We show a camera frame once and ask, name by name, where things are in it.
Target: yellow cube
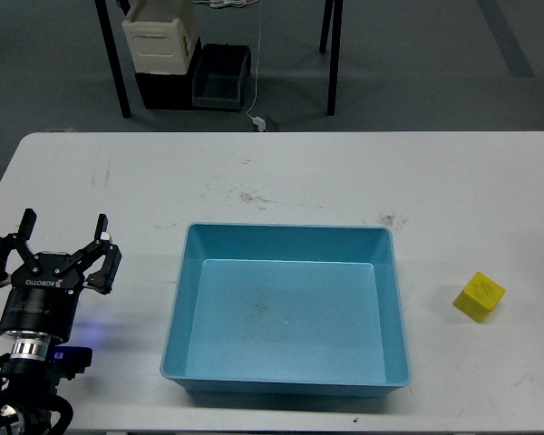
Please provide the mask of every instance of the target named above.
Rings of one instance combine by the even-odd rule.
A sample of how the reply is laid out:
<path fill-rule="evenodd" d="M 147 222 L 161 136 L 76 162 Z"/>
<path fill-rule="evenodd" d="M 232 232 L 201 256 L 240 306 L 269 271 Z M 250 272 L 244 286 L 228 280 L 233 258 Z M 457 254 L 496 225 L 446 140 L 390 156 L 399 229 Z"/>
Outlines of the yellow cube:
<path fill-rule="evenodd" d="M 506 289 L 478 272 L 461 290 L 453 305 L 476 322 L 481 322 L 500 301 Z"/>

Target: gray floor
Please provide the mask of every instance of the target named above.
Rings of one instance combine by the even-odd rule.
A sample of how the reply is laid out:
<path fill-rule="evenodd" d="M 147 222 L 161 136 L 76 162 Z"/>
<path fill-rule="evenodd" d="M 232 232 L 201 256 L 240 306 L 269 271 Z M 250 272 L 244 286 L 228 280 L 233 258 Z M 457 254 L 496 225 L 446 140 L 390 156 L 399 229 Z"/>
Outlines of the gray floor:
<path fill-rule="evenodd" d="M 475 0 L 346 0 L 330 118 L 329 58 L 317 52 L 323 4 L 195 6 L 203 43 L 247 44 L 254 64 L 262 8 L 253 115 L 272 117 L 282 131 L 544 131 L 544 0 L 498 2 L 531 79 L 512 77 Z M 130 119 L 121 116 L 93 2 L 0 0 L 0 178 L 20 139 L 35 131 L 252 130 L 244 112 L 146 110 L 121 9 L 107 5 Z"/>

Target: scuff mark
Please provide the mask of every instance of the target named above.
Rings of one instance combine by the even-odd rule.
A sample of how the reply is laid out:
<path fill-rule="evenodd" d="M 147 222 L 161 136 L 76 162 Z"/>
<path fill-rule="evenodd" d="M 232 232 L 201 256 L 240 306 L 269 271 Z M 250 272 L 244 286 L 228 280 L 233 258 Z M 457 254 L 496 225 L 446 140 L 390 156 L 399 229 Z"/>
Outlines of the scuff mark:
<path fill-rule="evenodd" d="M 324 209 L 328 209 L 328 207 L 324 207 L 324 206 L 310 206 L 310 205 L 307 205 L 307 204 L 294 204 L 294 203 L 290 203 L 290 202 L 280 202 L 280 201 L 273 201 L 271 199 L 266 199 L 266 198 L 262 198 L 261 196 L 253 196 L 247 192 L 242 192 L 239 194 L 239 198 L 244 201 L 244 202 L 247 202 L 248 204 L 253 204 L 255 202 L 263 202 L 264 204 L 267 204 L 267 203 L 271 203 L 271 204 L 279 204 L 279 205 L 282 205 L 282 206 L 290 206 L 290 207 L 302 207 L 302 208 L 324 208 Z"/>
<path fill-rule="evenodd" d="M 379 218 L 377 219 L 377 224 L 383 227 L 388 227 L 389 229 L 401 231 L 408 220 L 408 217 L 398 216 L 394 213 L 380 213 Z"/>
<path fill-rule="evenodd" d="M 532 376 L 531 372 L 525 372 L 524 375 L 517 382 L 514 382 L 511 386 L 517 387 L 526 380 L 528 380 L 530 383 L 534 383 L 534 376 Z"/>
<path fill-rule="evenodd" d="M 246 192 L 240 193 L 239 197 L 244 202 L 258 202 L 258 201 L 261 201 L 264 203 L 271 202 L 271 201 L 268 201 L 267 199 L 263 199 L 262 197 L 253 197 L 252 195 Z"/>
<path fill-rule="evenodd" d="M 107 187 L 109 186 L 110 175 L 111 175 L 111 158 L 107 160 L 107 171 L 105 172 L 105 182 L 102 186 L 104 189 L 107 189 Z"/>

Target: cable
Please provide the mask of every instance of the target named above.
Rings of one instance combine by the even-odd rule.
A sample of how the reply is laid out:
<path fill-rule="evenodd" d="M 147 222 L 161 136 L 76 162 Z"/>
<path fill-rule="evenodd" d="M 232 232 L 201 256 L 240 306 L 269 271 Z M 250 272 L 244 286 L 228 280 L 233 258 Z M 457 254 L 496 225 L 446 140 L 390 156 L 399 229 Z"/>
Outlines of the cable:
<path fill-rule="evenodd" d="M 257 52 L 256 52 L 256 82 L 254 85 L 254 101 L 252 102 L 252 105 L 250 108 L 246 111 L 246 115 L 254 121 L 254 117 L 250 115 L 250 111 L 254 109 L 254 104 L 256 104 L 256 98 L 257 98 L 257 71 L 260 66 L 260 42 L 262 41 L 262 3 L 260 2 L 260 12 L 259 12 L 259 18 L 258 18 L 258 26 L 257 26 Z"/>
<path fill-rule="evenodd" d="M 196 5 L 209 5 L 213 9 L 221 9 L 224 7 L 244 7 L 253 5 L 260 0 L 194 0 Z"/>

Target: table leg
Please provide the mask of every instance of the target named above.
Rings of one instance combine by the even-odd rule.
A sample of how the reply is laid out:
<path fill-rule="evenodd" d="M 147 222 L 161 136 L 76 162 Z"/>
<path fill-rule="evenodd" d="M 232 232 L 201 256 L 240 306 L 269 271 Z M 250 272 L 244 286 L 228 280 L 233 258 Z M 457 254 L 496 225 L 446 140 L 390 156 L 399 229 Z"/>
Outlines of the table leg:
<path fill-rule="evenodd" d="M 334 0 L 333 39 L 330 46 L 330 72 L 328 74 L 328 104 L 326 114 L 335 115 L 336 82 L 338 81 L 338 56 L 341 48 L 341 27 L 343 23 L 343 1 Z"/>
<path fill-rule="evenodd" d="M 131 5 L 129 5 L 129 0 L 117 0 L 119 2 L 119 6 L 121 7 L 121 10 L 126 15 L 129 13 L 129 9 L 131 9 Z"/>
<path fill-rule="evenodd" d="M 320 53 L 326 53 L 326 43 L 328 42 L 328 29 L 330 28 L 330 15 L 333 13 L 333 4 L 335 0 L 325 0 L 325 14 L 323 15 L 323 28 L 320 32 Z"/>
<path fill-rule="evenodd" d="M 115 40 L 112 36 L 111 20 L 109 19 L 107 4 L 105 0 L 94 0 L 94 3 L 97 7 L 97 15 L 99 16 L 99 23 L 101 24 L 102 39 L 104 40 L 105 48 L 107 49 L 112 78 L 115 82 L 115 90 L 117 91 L 119 105 L 121 106 L 121 114 L 123 115 L 123 118 L 130 118 L 131 108 L 129 107 L 127 90 L 125 89 L 125 82 L 123 81 L 123 76 L 121 73 L 121 64 L 119 63 L 117 47 L 115 46 Z"/>

